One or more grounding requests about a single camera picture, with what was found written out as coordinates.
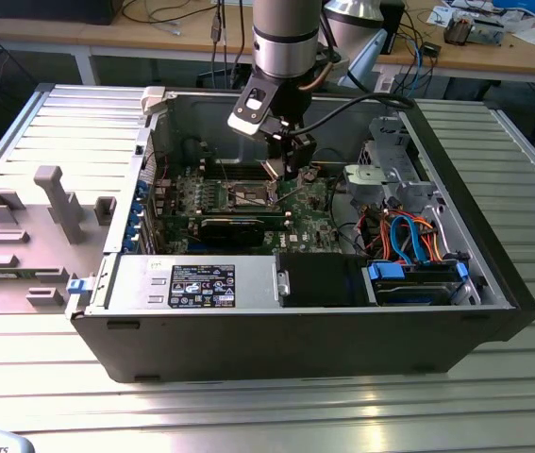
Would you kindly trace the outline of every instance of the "cable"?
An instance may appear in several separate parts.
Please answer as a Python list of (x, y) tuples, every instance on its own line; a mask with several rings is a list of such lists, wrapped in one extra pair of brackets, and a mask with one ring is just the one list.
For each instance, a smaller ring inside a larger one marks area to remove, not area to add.
[(420, 70), (422, 69), (422, 57), (420, 55), (420, 50), (418, 49), (418, 44), (416, 44), (416, 41), (410, 40), (414, 44), (414, 49), (416, 50), (416, 58), (418, 58), (418, 67), (416, 68), (416, 74), (414, 75), (414, 79), (411, 82), (411, 88), (410, 93), (408, 94), (408, 97), (411, 97), (411, 95), (414, 93), (414, 90), (416, 89), (416, 82), (418, 81), (418, 76), (420, 75)]
[[(164, 11), (164, 10), (186, 7), (187, 5), (190, 4), (191, 1), (192, 0), (185, 0), (183, 3), (181, 3), (179, 5), (176, 5), (174, 7), (161, 7), (161, 8), (156, 8), (153, 11), (151, 11), (150, 8), (149, 8), (149, 4), (148, 4), (149, 0), (143, 0), (143, 6), (145, 7), (145, 13), (147, 14), (148, 19), (150, 19), (152, 21), (159, 21), (159, 18), (156, 17), (156, 13)], [(166, 33), (171, 33), (171, 34), (176, 35), (176, 36), (180, 36), (181, 35), (180, 31), (176, 30), (175, 28), (170, 28), (170, 27), (166, 27), (165, 28), (165, 27), (163, 27), (163, 24), (150, 24), (150, 25), (152, 27), (154, 27), (155, 29), (160, 30), (160, 31), (164, 31)]]
[(350, 243), (354, 250), (356, 250), (357, 252), (357, 249), (355, 248), (355, 243), (353, 241), (351, 241), (345, 234), (343, 234), (341, 232), (341, 228), (346, 226), (347, 224), (342, 224), (340, 226), (336, 225), (336, 221), (334, 220), (334, 210), (333, 210), (333, 205), (334, 205), (334, 194), (336, 193), (336, 186), (338, 186), (339, 182), (341, 180), (343, 180), (344, 178), (344, 170), (342, 170), (339, 175), (336, 177), (336, 180), (334, 181), (334, 186), (332, 187), (332, 192), (330, 193), (330, 197), (328, 199), (328, 210), (329, 210), (329, 213), (330, 213), (330, 220), (332, 221), (332, 225), (334, 225), (334, 227), (336, 228), (336, 230), (339, 232), (339, 237), (345, 239), (348, 243)]
[(137, 24), (164, 24), (166, 22), (178, 21), (179, 19), (185, 19), (186, 17), (193, 16), (194, 14), (199, 14), (201, 12), (210, 11), (212, 9), (217, 8), (217, 6), (215, 5), (215, 6), (208, 7), (208, 8), (197, 9), (196, 11), (188, 12), (186, 14), (182, 14), (177, 17), (171, 17), (169, 19), (163, 19), (159, 21), (144, 21), (141, 19), (136, 19), (134, 17), (131, 17), (126, 13), (126, 9), (129, 8), (131, 5), (133, 5), (134, 3), (136, 3), (137, 1), (138, 0), (130, 0), (127, 4), (123, 5), (123, 16), (125, 16), (129, 21), (136, 22)]
[(319, 153), (320, 151), (332, 151), (334, 154), (338, 156), (341, 162), (347, 163), (349, 161), (349, 159), (343, 156), (343, 153), (341, 153), (341, 151), (339, 151), (338, 149), (326, 146), (324, 148), (316, 149), (315, 152), (313, 153), (313, 156), (311, 156), (311, 160), (309, 161), (309, 163), (313, 162), (313, 160), (315, 159), (315, 155)]
[(225, 65), (225, 81), (226, 81), (226, 90), (229, 89), (229, 83), (227, 79), (227, 29), (226, 29), (226, 2), (225, 0), (217, 0), (217, 4), (221, 3), (221, 15), (223, 20), (221, 22), (221, 27), (223, 30), (223, 63)]
[(5, 52), (5, 53), (6, 53), (6, 54), (13, 60), (13, 62), (17, 65), (18, 68), (20, 68), (20, 70), (25, 74), (25, 76), (28, 78), (28, 80), (29, 80), (33, 85), (38, 85), (38, 84), (39, 84), (39, 81), (38, 81), (36, 78), (34, 78), (34, 76), (33, 76), (31, 73), (29, 73), (29, 72), (26, 70), (26, 68), (25, 68), (24, 66), (22, 66), (22, 64), (20, 64), (20, 62), (19, 62), (17, 59), (15, 59), (15, 58), (13, 57), (13, 55), (9, 52), (9, 50), (7, 50), (7, 49), (3, 46), (3, 44), (1, 44), (1, 42), (0, 42), (0, 48), (3, 50), (3, 52)]
[(360, 97), (356, 97), (355, 99), (351, 99), (348, 102), (345, 102), (338, 108), (332, 110), (324, 118), (322, 118), (321, 120), (318, 120), (317, 122), (313, 123), (310, 126), (302, 127), (296, 130), (287, 130), (283, 132), (283, 135), (286, 137), (294, 137), (297, 135), (302, 135), (302, 134), (311, 132), (313, 129), (323, 125), (324, 123), (327, 123), (329, 120), (334, 118), (339, 113), (349, 109), (350, 107), (355, 106), (359, 102), (366, 101), (368, 99), (378, 101), (379, 103), (387, 107), (390, 107), (392, 109), (399, 109), (399, 110), (413, 109), (414, 106), (416, 105), (411, 99), (408, 99), (407, 97), (398, 96), (396, 94), (389, 94), (387, 92), (372, 92), (372, 93), (364, 94), (363, 96), (360, 96)]
[(322, 84), (326, 81), (326, 77), (328, 74), (330, 74), (330, 71), (332, 71), (332, 68), (334, 67), (334, 63), (332, 61), (329, 61), (322, 72), (313, 80), (309, 85), (302, 85), (298, 87), (298, 91), (300, 92), (312, 92), (313, 90), (316, 90), (322, 86)]
[[(405, 25), (405, 24), (399, 24), (409, 30), (411, 30), (413, 32), (413, 40), (414, 42), (417, 44), (418, 48), (422, 48), (423, 46), (423, 43), (424, 43), (424, 40), (422, 38), (422, 34), (416, 29), (416, 27), (414, 26), (414, 21), (413, 19), (411, 18), (411, 16), (408, 14), (408, 12), (404, 9), (403, 13), (408, 17), (408, 20), (410, 21), (410, 25)], [(411, 39), (411, 36), (408, 35), (407, 33), (403, 32), (403, 31), (399, 31), (397, 33), (399, 36), (405, 36), (405, 37), (408, 37)], [(397, 90), (399, 89), (399, 87), (405, 87), (405, 83), (406, 83), (406, 80), (408, 79), (408, 76), (410, 75), (410, 71), (411, 71), (411, 68), (413, 67), (413, 65), (416, 63), (417, 61), (417, 54), (413, 54), (413, 61), (411, 63), (411, 66), (408, 68), (408, 70), (406, 71), (406, 74), (404, 75), (403, 79), (401, 80), (401, 83), (399, 85), (397, 85), (397, 87), (395, 87), (394, 91), (393, 92), (397, 92)]]
[(435, 256), (437, 257), (437, 260), (443, 261), (441, 253), (439, 253), (439, 246), (437, 245), (437, 234), (433, 234), (433, 242), (435, 243)]
[(391, 246), (393, 247), (393, 250), (399, 257), (401, 257), (407, 264), (411, 264), (410, 257), (406, 255), (401, 248), (399, 248), (399, 244), (397, 243), (397, 232), (396, 227), (399, 222), (402, 220), (405, 220), (408, 222), (408, 225), (410, 226), (410, 235), (411, 235), (411, 243), (414, 247), (414, 255), (416, 256), (416, 259), (419, 261), (425, 261), (425, 253), (420, 248), (420, 240), (419, 240), (419, 234), (418, 234), (418, 227), (414, 224), (414, 221), (411, 217), (400, 214), (397, 217), (393, 219), (391, 222)]
[(334, 47), (336, 47), (336, 40), (334, 39), (334, 34), (332, 33), (332, 28), (330, 27), (330, 22), (327, 21), (326, 13), (323, 9), (320, 15), (320, 28), (322, 28), (322, 33), (324, 33), (324, 38), (326, 38), (327, 51), (330, 57), (330, 61), (334, 62)]
[(244, 51), (244, 47), (246, 46), (246, 36), (245, 36), (245, 30), (244, 30), (243, 0), (240, 0), (239, 9), (240, 9), (240, 31), (242, 33), (242, 44), (240, 44), (240, 50), (238, 51), (238, 55), (236, 55), (236, 58), (233, 60), (233, 68), (231, 69), (231, 88), (233, 88), (234, 82), (236, 80), (236, 72), (238, 71), (238, 63), (240, 61), (240, 57), (242, 56), (242, 52)]
[(217, 88), (217, 82), (214, 78), (214, 58), (217, 55), (217, 43), (212, 43), (212, 53), (210, 54), (210, 78), (212, 79), (212, 88)]
[(360, 90), (362, 90), (363, 92), (370, 92), (370, 90), (365, 88), (365, 86), (359, 80), (356, 79), (356, 77), (353, 75), (351, 70), (347, 71), (346, 75), (355, 84), (355, 86), (358, 87)]

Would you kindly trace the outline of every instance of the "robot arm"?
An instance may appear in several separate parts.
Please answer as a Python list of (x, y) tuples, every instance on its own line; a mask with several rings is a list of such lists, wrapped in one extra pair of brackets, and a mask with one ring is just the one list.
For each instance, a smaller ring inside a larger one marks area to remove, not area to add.
[[(299, 168), (309, 164), (316, 145), (309, 134), (288, 135), (282, 131), (302, 127), (311, 92), (341, 58), (319, 43), (322, 3), (255, 0), (253, 73), (227, 120), (230, 127), (247, 137), (264, 138), (270, 165), (285, 177), (295, 177)], [(365, 60), (364, 49), (368, 47), (372, 53), (379, 53), (384, 32), (380, 30), (378, 0), (334, 0), (326, 8), (329, 21), (335, 25), (334, 37), (354, 54), (349, 58)], [(361, 17), (366, 12), (370, 17)], [(380, 41), (379, 46), (374, 46), (375, 39)]]

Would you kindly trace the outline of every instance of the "floor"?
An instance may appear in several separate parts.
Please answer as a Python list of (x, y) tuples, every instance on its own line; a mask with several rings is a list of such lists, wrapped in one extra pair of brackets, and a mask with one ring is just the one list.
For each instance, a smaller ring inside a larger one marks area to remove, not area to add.
[[(80, 83), (74, 59), (63, 55), (14, 52), (13, 56), (40, 82)], [(105, 85), (146, 86), (163, 84), (170, 87), (194, 87), (196, 75), (209, 69), (209, 64), (195, 61), (147, 59), (97, 59), (99, 76)], [(440, 96), (447, 84), (446, 78), (435, 77), (428, 94)], [(446, 93), (448, 99), (473, 99), (480, 82), (456, 79)], [(0, 52), (0, 138), (15, 118), (34, 86), (19, 68)], [(535, 88), (525, 83), (504, 82), (492, 87), (485, 101), (494, 102), (525, 133), (535, 124)]]

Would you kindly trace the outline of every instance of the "blue cable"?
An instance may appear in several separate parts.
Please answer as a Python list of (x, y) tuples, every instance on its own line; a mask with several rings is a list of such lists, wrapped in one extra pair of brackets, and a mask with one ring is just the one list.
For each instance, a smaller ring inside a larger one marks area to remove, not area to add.
[(418, 231), (418, 227), (416, 226), (416, 224), (414, 224), (414, 221), (411, 220), (407, 215), (398, 215), (391, 222), (391, 245), (393, 246), (393, 250), (407, 264), (411, 264), (410, 257), (403, 253), (403, 250), (401, 250), (401, 248), (399, 248), (399, 245), (397, 244), (397, 224), (399, 224), (399, 222), (401, 222), (402, 220), (408, 222), (408, 225), (410, 226), (411, 244), (414, 247), (414, 254), (416, 255), (416, 259), (420, 262), (427, 262), (428, 260), (426, 259), (425, 251), (420, 246), (420, 232)]
[(414, 50), (416, 51), (416, 58), (418, 59), (418, 68), (416, 69), (416, 74), (414, 75), (414, 79), (411, 82), (410, 93), (408, 94), (408, 97), (411, 97), (411, 94), (416, 88), (416, 83), (418, 82), (418, 75), (420, 74), (420, 70), (422, 69), (422, 57), (420, 55), (420, 49), (418, 49), (418, 44), (416, 44), (416, 41), (410, 38), (406, 38), (406, 40), (408, 40), (414, 45)]

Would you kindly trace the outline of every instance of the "warning label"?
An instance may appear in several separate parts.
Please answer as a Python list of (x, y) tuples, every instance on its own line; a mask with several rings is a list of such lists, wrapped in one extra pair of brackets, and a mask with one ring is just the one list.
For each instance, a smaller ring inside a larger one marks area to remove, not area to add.
[(169, 305), (173, 309), (235, 307), (235, 266), (173, 266)]

